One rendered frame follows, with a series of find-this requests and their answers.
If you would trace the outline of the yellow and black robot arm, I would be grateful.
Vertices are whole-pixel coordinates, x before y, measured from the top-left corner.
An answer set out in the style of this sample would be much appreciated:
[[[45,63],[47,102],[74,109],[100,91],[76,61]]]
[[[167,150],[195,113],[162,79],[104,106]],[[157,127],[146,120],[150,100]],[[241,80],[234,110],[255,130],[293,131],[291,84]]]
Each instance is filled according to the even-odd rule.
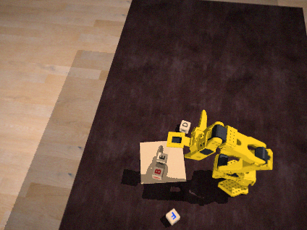
[[[255,150],[249,150],[247,146]],[[272,170],[271,149],[266,149],[263,142],[240,134],[228,125],[224,127],[222,122],[205,128],[197,147],[197,153],[205,156],[220,148],[214,159],[212,177],[225,178],[218,183],[218,187],[232,197],[248,194],[248,185],[254,181],[255,170]],[[238,158],[239,161],[228,162],[228,157]]]

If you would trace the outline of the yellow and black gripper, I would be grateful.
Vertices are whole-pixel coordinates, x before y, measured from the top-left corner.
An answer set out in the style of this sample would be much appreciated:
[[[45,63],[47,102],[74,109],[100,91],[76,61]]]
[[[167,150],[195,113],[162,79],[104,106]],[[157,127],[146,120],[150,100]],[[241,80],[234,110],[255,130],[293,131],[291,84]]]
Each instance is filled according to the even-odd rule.
[[[190,147],[190,152],[188,154],[185,154],[185,158],[195,159],[198,161],[204,159],[207,156],[197,153],[197,146],[200,140],[201,133],[206,128],[206,121],[206,111],[202,110],[198,127],[193,128],[193,131],[191,132],[191,138],[185,137],[185,133],[183,132],[169,132],[167,139],[167,147],[183,148],[185,145]]]

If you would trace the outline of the tan flat mat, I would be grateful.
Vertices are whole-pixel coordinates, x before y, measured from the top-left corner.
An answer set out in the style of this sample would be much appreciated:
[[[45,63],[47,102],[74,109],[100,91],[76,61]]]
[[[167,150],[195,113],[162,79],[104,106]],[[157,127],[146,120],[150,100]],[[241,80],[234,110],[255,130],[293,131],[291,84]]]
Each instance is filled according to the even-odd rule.
[[[166,166],[156,164],[158,153],[168,155]],[[164,169],[162,180],[152,178],[154,166]],[[141,184],[186,182],[182,148],[167,147],[167,141],[140,142]]]

